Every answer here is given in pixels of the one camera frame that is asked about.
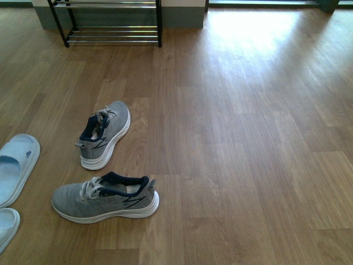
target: gray sneaker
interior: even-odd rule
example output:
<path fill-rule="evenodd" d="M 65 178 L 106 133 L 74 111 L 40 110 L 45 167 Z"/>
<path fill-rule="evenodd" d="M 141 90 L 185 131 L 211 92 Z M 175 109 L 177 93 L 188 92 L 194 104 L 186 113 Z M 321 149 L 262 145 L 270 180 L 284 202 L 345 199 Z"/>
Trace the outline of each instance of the gray sneaker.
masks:
<path fill-rule="evenodd" d="M 58 188 L 51 202 L 62 217 L 80 224 L 116 216 L 144 218 L 152 215 L 159 206 L 154 183 L 146 176 L 126 178 L 110 172 L 84 183 Z"/>
<path fill-rule="evenodd" d="M 130 112 L 122 101 L 115 101 L 88 119 L 75 144 L 81 151 L 81 165 L 89 170 L 103 168 L 113 154 L 115 144 L 130 127 Z"/>

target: white sneaker sole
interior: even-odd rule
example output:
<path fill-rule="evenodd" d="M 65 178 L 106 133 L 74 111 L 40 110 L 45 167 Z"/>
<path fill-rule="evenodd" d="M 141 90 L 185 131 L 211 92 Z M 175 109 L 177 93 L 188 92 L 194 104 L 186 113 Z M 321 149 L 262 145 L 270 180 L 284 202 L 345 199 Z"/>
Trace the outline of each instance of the white sneaker sole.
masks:
<path fill-rule="evenodd" d="M 88 170 L 99 170 L 103 167 L 105 167 L 106 164 L 108 164 L 116 143 L 127 133 L 128 129 L 130 128 L 130 112 L 129 110 L 127 111 L 127 121 L 124 127 L 119 131 L 111 140 L 108 142 L 106 145 L 106 148 L 102 155 L 98 158 L 95 159 L 87 159 L 81 156 L 81 165 L 88 169 Z"/>
<path fill-rule="evenodd" d="M 142 208 L 142 209 L 131 209 L 131 210 L 120 210 L 120 211 L 112 211 L 110 213 L 101 214 L 98 216 L 87 217 L 87 218 L 78 218 L 68 216 L 63 214 L 62 212 L 58 211 L 54 205 L 54 209 L 60 214 L 62 217 L 69 221 L 77 222 L 79 224 L 92 224 L 94 222 L 99 222 L 107 218 L 111 217 L 125 217 L 125 218 L 145 218 L 154 214 L 159 206 L 159 195 L 156 191 L 154 191 L 154 197 L 149 206 Z"/>

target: shoe insole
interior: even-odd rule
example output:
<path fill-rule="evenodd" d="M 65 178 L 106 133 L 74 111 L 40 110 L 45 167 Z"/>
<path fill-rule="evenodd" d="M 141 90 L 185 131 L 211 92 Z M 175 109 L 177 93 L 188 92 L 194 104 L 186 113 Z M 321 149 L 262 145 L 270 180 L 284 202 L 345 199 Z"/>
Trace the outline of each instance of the shoe insole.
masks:
<path fill-rule="evenodd" d="M 13 194 L 20 178 L 20 165 L 13 158 L 0 157 L 0 204 Z"/>
<path fill-rule="evenodd" d="M 98 136 L 99 136 L 99 135 L 97 134 L 97 132 L 95 132 L 95 133 L 92 135 L 91 140 L 97 139 Z"/>
<path fill-rule="evenodd" d="M 126 186 L 126 193 L 135 193 L 138 191 L 138 189 L 141 187 L 141 185 L 130 185 Z"/>

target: metal rack bar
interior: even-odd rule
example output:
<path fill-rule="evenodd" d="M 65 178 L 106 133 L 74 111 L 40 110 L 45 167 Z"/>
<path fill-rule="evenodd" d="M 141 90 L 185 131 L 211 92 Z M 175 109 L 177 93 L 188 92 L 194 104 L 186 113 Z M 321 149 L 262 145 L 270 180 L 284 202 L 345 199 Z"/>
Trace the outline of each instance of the metal rack bar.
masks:
<path fill-rule="evenodd" d="M 149 29 L 157 29 L 157 26 L 80 26 L 80 29 L 133 29 L 133 28 L 149 28 Z"/>
<path fill-rule="evenodd" d="M 99 32 L 105 32 L 105 33 L 157 33 L 156 30 L 139 30 L 139 31 L 134 31 L 134 30 L 86 30 L 85 32 L 89 33 L 99 33 Z M 72 33 L 80 33 L 82 32 L 81 30 L 73 30 Z"/>
<path fill-rule="evenodd" d="M 154 2 L 116 2 L 116 1 L 106 1 L 106 2 L 91 2 L 91 1 L 54 1 L 53 6 L 55 4 L 132 4 L 132 5 L 155 5 L 156 3 Z"/>
<path fill-rule="evenodd" d="M 135 38 L 157 38 L 157 36 L 109 36 L 109 35 L 70 35 L 70 38 L 122 38 L 122 39 L 127 39 L 127 38 L 131 38 L 131 39 L 135 39 Z"/>
<path fill-rule="evenodd" d="M 69 40 L 68 43 L 158 43 L 158 40 Z"/>
<path fill-rule="evenodd" d="M 140 8 L 149 8 L 155 9 L 156 7 L 119 7 L 119 6 L 60 6 L 56 5 L 55 8 L 67 8 L 67 9 L 77 9 L 77 8 L 116 8 L 116 9 L 140 9 Z"/>

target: white shoelace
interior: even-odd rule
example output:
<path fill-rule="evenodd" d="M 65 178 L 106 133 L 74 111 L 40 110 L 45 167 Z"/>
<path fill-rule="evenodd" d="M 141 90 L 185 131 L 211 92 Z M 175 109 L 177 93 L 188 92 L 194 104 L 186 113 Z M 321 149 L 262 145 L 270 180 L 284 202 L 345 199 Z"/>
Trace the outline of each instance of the white shoelace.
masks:
<path fill-rule="evenodd" d="M 112 109 L 108 108 L 108 106 L 105 106 L 105 109 L 101 109 L 93 115 L 97 115 L 98 122 L 101 124 L 101 121 L 104 119 L 103 115 L 108 116 L 109 118 L 113 118 L 117 116 L 117 113 Z"/>
<path fill-rule="evenodd" d="M 94 177 L 90 181 L 86 181 L 82 184 L 81 190 L 79 191 L 79 196 L 82 200 L 92 200 L 99 196 L 97 191 L 99 188 L 104 188 L 100 184 L 101 178 Z"/>

